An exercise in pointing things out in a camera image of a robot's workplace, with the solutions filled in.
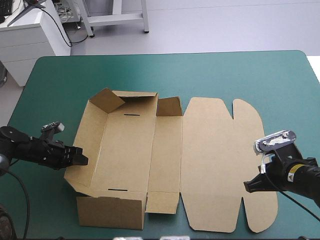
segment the gray floor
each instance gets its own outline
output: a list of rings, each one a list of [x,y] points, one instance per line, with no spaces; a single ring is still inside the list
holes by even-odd
[[[87,0],[91,15],[111,11],[112,0]],[[166,54],[301,50],[320,74],[320,0],[147,0],[150,33],[142,24],[95,28],[72,55]],[[123,0],[123,12],[141,0]],[[75,42],[87,33],[67,26]],[[23,88],[9,77],[0,88],[0,126],[7,125]]]

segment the white drawer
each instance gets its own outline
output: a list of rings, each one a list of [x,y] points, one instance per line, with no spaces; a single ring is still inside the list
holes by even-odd
[[[9,71],[13,79],[20,87],[25,86],[37,59],[4,62],[3,65]]]
[[[55,53],[48,42],[0,48],[0,61],[3,63],[54,55]]]
[[[0,48],[43,42],[48,39],[40,26],[0,31]]]

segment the black cable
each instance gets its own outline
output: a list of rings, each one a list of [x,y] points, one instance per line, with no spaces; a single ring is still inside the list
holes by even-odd
[[[279,192],[281,193],[283,196],[285,196],[286,198],[290,199],[292,202],[294,202],[295,204],[297,204],[299,207],[303,208],[305,211],[307,211],[309,214],[311,214],[315,219],[317,219],[320,222],[320,218],[315,215],[311,210],[309,210],[307,207],[305,207],[304,205],[302,205],[300,202],[298,202],[297,200],[295,200],[294,198],[292,198],[291,196],[289,196],[288,194],[284,193],[280,188],[278,188],[268,177],[267,173],[265,172],[265,177],[266,179],[268,179],[269,183]]]
[[[10,167],[11,167],[12,165],[15,165],[19,160],[20,160],[20,159],[17,159],[17,160],[15,160],[14,162],[12,162],[12,163],[10,164]]]
[[[66,34],[66,36],[67,36],[67,38],[68,38],[68,42],[69,42],[69,43],[68,43],[67,40],[65,39],[65,36],[63,35],[62,31],[60,30],[60,27],[58,26],[56,20],[51,16],[50,13],[48,13],[46,10],[42,9],[41,7],[38,7],[36,4],[31,3],[29,0],[25,0],[25,1],[26,1],[28,4],[36,7],[37,9],[40,9],[41,11],[43,11],[44,13],[46,13],[46,14],[53,20],[54,24],[56,25],[56,27],[58,28],[58,30],[59,30],[59,32],[60,32],[61,37],[63,38],[63,41],[65,42],[65,44],[66,44],[69,48],[71,48],[71,47],[73,46],[73,44],[82,43],[83,41],[85,41],[85,40],[88,38],[88,35],[86,35],[86,37],[85,37],[84,39],[82,39],[82,40],[80,40],[80,41],[72,42],[72,41],[70,40],[69,35],[67,34],[67,31],[65,31],[65,34]]]
[[[7,174],[10,174],[15,179],[17,179],[18,182],[20,183],[22,189],[23,189],[24,196],[25,196],[25,201],[26,201],[26,220],[25,220],[24,234],[23,234],[23,238],[22,239],[26,240],[27,239],[28,228],[29,228],[29,221],[30,221],[30,199],[29,199],[28,191],[27,191],[26,186],[24,185],[24,183],[22,182],[20,177],[18,177],[13,172],[8,171],[6,169],[0,168],[0,170],[6,172]]]

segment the flattened cardboard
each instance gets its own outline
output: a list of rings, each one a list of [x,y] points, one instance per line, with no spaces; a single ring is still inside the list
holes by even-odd
[[[76,191],[91,196],[77,198],[80,225],[143,229],[149,186],[151,211],[176,212],[182,117],[157,117],[157,104],[156,92],[107,88],[88,101],[74,141],[89,158],[88,166],[69,167],[64,176]],[[172,155],[170,162],[159,162],[160,153]],[[154,167],[150,178],[153,160],[155,167],[170,173],[170,184],[159,187],[168,174],[159,175]]]
[[[243,186],[259,173],[261,157],[252,144],[264,130],[257,111],[235,99],[232,118],[221,99],[194,97],[183,117],[182,135],[180,192],[190,226],[233,232],[243,197],[250,229],[267,229],[277,216],[276,193],[248,193]]]
[[[192,98],[184,117],[179,97],[156,92],[106,88],[90,98],[74,141],[89,162],[64,176],[88,195],[77,198],[80,225],[141,230],[145,212],[175,214],[181,192],[195,230],[232,232],[241,198],[250,229],[269,227],[276,194],[243,186],[258,173],[262,121],[239,99],[233,113],[215,98]]]

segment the yellow sticker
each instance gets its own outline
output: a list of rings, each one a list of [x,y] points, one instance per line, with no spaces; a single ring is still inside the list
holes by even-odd
[[[294,165],[291,169],[290,169],[290,171],[289,171],[289,173],[288,173],[288,181],[289,182],[294,182],[294,177],[295,177],[295,173],[296,173],[296,171],[299,169],[299,168],[301,168],[302,166],[304,166],[304,164],[297,164],[297,165]]]

